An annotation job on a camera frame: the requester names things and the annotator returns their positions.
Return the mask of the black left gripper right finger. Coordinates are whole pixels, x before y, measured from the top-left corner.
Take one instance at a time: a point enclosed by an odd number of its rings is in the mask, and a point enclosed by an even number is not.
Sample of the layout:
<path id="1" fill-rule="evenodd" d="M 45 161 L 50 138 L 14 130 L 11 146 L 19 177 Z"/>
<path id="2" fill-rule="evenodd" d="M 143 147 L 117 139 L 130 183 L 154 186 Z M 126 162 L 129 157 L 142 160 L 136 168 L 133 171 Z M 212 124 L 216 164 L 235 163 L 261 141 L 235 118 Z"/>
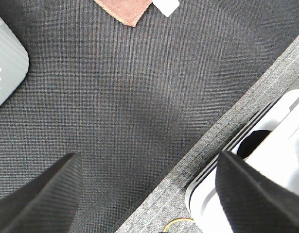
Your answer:
<path id="1" fill-rule="evenodd" d="M 215 188 L 235 233 L 299 233 L 299 196 L 221 151 Z"/>

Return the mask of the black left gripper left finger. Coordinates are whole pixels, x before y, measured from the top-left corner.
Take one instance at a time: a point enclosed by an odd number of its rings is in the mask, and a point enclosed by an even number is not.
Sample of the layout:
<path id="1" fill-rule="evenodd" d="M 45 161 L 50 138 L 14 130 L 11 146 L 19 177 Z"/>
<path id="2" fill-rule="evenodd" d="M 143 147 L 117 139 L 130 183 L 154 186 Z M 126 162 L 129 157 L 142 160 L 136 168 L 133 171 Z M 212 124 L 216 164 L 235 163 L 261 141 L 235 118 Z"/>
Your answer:
<path id="1" fill-rule="evenodd" d="M 67 233 L 82 193 L 81 155 L 68 153 L 0 200 L 0 233 Z"/>

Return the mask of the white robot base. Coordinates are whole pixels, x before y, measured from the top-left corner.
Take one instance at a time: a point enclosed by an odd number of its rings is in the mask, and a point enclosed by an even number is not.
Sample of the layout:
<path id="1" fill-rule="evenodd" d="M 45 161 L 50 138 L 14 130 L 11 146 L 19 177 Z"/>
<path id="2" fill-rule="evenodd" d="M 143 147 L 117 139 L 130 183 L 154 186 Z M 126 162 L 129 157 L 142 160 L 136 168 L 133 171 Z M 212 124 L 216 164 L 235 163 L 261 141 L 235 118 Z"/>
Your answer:
<path id="1" fill-rule="evenodd" d="M 223 148 L 299 196 L 299 89 L 270 102 Z M 217 158 L 190 182 L 186 207 L 204 233 L 230 233 L 215 190 Z"/>

